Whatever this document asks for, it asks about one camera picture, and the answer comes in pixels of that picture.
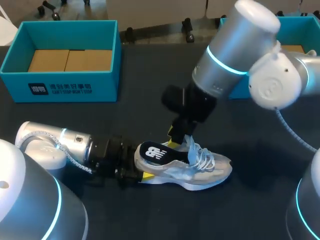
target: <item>shoe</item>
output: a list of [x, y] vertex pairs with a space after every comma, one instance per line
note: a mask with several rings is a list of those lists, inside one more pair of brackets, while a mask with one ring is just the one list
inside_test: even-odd
[[147, 184], [179, 184], [187, 190], [198, 191], [222, 183], [232, 172], [231, 160], [201, 148], [192, 136], [173, 149], [153, 141], [140, 144], [134, 153], [134, 163], [140, 171], [153, 174]]

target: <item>black logo on box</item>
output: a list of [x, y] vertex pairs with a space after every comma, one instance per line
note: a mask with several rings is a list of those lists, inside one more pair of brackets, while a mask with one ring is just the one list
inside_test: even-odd
[[28, 83], [33, 95], [48, 95], [48, 90], [44, 83]]

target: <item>shoe sole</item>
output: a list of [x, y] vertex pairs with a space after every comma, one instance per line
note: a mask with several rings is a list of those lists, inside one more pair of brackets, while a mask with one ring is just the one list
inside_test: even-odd
[[220, 183], [222, 183], [223, 181], [225, 181], [231, 174], [231, 171], [229, 173], [229, 175], [227, 175], [225, 178], [220, 179], [218, 181], [214, 181], [208, 184], [201, 184], [201, 185], [195, 185], [195, 184], [190, 184], [187, 183], [183, 180], [178, 180], [178, 179], [174, 179], [174, 178], [170, 178], [170, 177], [162, 177], [162, 176], [154, 176], [152, 179], [150, 180], [146, 180], [146, 181], [142, 181], [142, 184], [167, 184], [167, 183], [172, 183], [172, 184], [178, 184], [181, 187], [183, 187], [184, 189], [188, 190], [188, 191], [200, 191], [200, 190], [204, 190], [204, 189], [208, 189], [211, 187], [214, 187]]

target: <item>glowing blue ring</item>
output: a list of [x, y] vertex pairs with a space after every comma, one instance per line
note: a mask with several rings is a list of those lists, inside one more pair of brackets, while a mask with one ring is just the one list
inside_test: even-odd
[[206, 48], [206, 51], [208, 52], [209, 56], [222, 68], [224, 68], [225, 70], [229, 71], [230, 73], [233, 73], [233, 74], [238, 74], [238, 75], [246, 75], [247, 72], [246, 71], [238, 71], [238, 70], [235, 70], [227, 65], [225, 65], [224, 63], [222, 63], [221, 61], [218, 60], [218, 58], [216, 58], [212, 52], [210, 51], [209, 49], [209, 46]]
[[308, 86], [309, 78], [310, 78], [308, 68], [307, 68], [307, 66], [305, 65], [305, 63], [304, 63], [303, 61], [301, 61], [301, 60], [298, 59], [298, 58], [296, 58], [296, 59], [303, 65], [303, 67], [304, 67], [304, 69], [305, 69], [305, 71], [306, 71], [306, 74], [307, 74], [307, 77], [308, 77], [308, 79], [307, 79], [307, 84], [306, 84], [306, 85]]
[[60, 133], [60, 137], [59, 137], [59, 142], [61, 141], [62, 137], [65, 135], [65, 131], [66, 131], [66, 130], [67, 130], [66, 128], [62, 129], [62, 131], [61, 131], [61, 133]]
[[299, 213], [300, 218], [301, 218], [302, 222], [304, 223], [306, 229], [309, 230], [309, 232], [315, 237], [315, 239], [320, 240], [320, 238], [311, 230], [311, 228], [310, 228], [310, 227], [308, 226], [308, 224], [306, 223], [304, 217], [303, 217], [302, 214], [301, 214], [300, 208], [299, 208], [299, 203], [298, 203], [298, 189], [299, 189], [301, 180], [300, 180], [300, 182], [299, 182], [299, 184], [298, 184], [298, 187], [296, 188], [296, 193], [295, 193], [296, 208], [298, 209], [298, 213]]
[[58, 181], [55, 178], [53, 178], [53, 179], [55, 180], [56, 186], [58, 187], [58, 206], [56, 208], [56, 212], [55, 212], [53, 221], [52, 221], [49, 229], [46, 231], [45, 235], [43, 236], [43, 238], [41, 238], [41, 240], [47, 240], [47, 238], [49, 237], [49, 235], [51, 234], [52, 230], [54, 229], [54, 227], [55, 227], [55, 225], [57, 223], [57, 220], [58, 220], [58, 217], [59, 217], [59, 214], [60, 214], [60, 210], [61, 210], [62, 197], [61, 197], [60, 185], [59, 185]]

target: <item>brown cardboard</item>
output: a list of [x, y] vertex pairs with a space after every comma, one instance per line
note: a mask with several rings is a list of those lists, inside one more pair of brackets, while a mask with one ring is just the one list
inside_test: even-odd
[[112, 50], [85, 50], [87, 71], [110, 71]]
[[65, 72], [79, 72], [85, 71], [85, 51], [84, 50], [70, 50], [69, 57], [66, 62]]
[[69, 50], [35, 50], [28, 72], [63, 72]]
[[70, 50], [65, 72], [110, 71], [112, 50]]
[[305, 53], [303, 47], [301, 45], [281, 45], [281, 47], [288, 52], [298, 52], [298, 53]]

